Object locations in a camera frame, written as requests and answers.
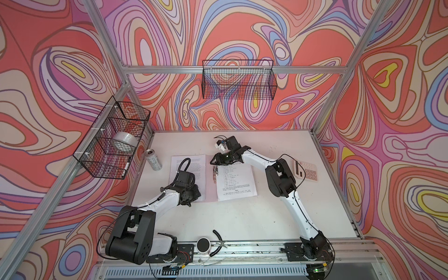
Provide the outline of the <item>pink paper folder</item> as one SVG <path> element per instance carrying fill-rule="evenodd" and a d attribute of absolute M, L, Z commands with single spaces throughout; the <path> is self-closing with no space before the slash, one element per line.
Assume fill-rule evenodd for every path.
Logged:
<path fill-rule="evenodd" d="M 195 201 L 194 203 L 211 203 L 211 202 L 217 202 L 218 197 L 217 197 L 217 185 L 214 184 L 213 181 L 213 167 L 210 165 L 209 161 L 211 159 L 211 157 L 206 156 L 206 160 L 205 160 L 205 164 L 206 164 L 206 198 L 204 202 L 197 202 Z M 166 187 L 167 190 L 172 190 L 172 184 L 173 182 L 169 183 L 169 185 Z"/>

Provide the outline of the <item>printed paper sheet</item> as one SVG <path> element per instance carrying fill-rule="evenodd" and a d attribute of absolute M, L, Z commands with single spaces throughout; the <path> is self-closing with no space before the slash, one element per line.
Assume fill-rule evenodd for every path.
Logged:
<path fill-rule="evenodd" d="M 257 196 L 252 166 L 234 163 L 218 166 L 216 176 L 218 201 L 229 201 Z"/>
<path fill-rule="evenodd" d="M 205 164 L 205 154 L 203 155 L 182 155 L 182 156 L 172 156 L 170 163 L 170 176 L 169 183 L 171 183 L 177 173 L 177 169 L 185 158 L 190 158 L 190 165 L 187 168 L 188 172 L 191 172 L 195 175 L 196 185 L 198 185 L 199 192 L 201 193 L 201 197 L 197 200 L 197 202 L 204 202 L 206 198 L 206 164 Z"/>

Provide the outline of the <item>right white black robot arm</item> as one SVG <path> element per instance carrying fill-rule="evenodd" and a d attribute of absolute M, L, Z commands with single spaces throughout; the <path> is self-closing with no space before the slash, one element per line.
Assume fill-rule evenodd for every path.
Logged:
<path fill-rule="evenodd" d="M 230 166 L 235 163 L 249 164 L 265 171 L 268 188 L 282 200 L 299 226 L 302 255 L 308 260 L 316 260 L 330 242 L 312 221 L 298 196 L 295 176 L 287 161 L 279 157 L 272 159 L 255 152 L 251 147 L 242 146 L 235 138 L 218 135 L 215 147 L 219 150 L 210 161 L 214 166 Z"/>

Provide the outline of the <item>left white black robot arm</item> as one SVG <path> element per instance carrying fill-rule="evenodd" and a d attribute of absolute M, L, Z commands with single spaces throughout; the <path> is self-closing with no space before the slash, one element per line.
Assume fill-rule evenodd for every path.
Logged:
<path fill-rule="evenodd" d="M 172 261 L 179 253 L 177 238 L 168 233 L 157 233 L 156 221 L 170 210 L 183 206 L 191 207 L 201 197 L 195 174 L 188 171 L 191 158 L 184 158 L 175 178 L 160 194 L 140 206 L 124 206 L 108 238 L 105 255 L 107 259 L 118 259 L 143 264 L 151 258 Z"/>

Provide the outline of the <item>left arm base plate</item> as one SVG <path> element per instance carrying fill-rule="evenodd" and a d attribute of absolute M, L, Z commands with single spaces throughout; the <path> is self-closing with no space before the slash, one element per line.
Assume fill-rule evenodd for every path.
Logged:
<path fill-rule="evenodd" d="M 177 244 L 176 249 L 171 249 L 167 254 L 158 254 L 148 257 L 146 262 L 148 264 L 175 264 L 183 265 L 189 264 L 194 260 L 193 243 Z"/>

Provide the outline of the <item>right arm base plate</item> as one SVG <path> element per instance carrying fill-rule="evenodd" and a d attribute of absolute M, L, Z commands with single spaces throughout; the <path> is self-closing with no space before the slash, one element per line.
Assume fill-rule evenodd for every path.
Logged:
<path fill-rule="evenodd" d="M 321 247 L 312 247 L 303 243 L 285 243 L 280 247 L 280 252 L 287 255 L 290 262 L 311 261 L 311 262 L 332 262 L 334 252 L 329 243 Z"/>

